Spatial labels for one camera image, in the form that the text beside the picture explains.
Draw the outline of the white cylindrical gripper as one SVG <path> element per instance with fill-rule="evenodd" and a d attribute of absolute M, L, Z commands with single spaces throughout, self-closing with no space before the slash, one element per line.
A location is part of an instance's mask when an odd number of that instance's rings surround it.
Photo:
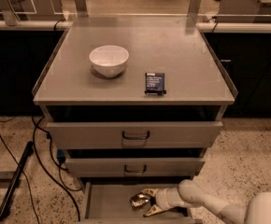
<path fill-rule="evenodd" d="M 142 193 L 155 197 L 154 204 L 143 217 L 152 217 L 161 214 L 163 211 L 170 210 L 175 207 L 184 207 L 185 202 L 180 198 L 178 188 L 164 188 L 164 189 L 142 189 Z"/>

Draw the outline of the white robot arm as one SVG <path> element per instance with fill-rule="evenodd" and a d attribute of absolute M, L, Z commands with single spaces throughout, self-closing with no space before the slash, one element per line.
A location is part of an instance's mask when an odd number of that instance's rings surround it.
<path fill-rule="evenodd" d="M 177 187 L 143 189 L 143 193 L 155 199 L 155 205 L 145 214 L 150 217 L 175 207 L 204 207 L 225 224 L 271 224 L 271 192 L 261 192 L 253 197 L 247 207 L 227 201 L 205 192 L 189 179 Z"/>

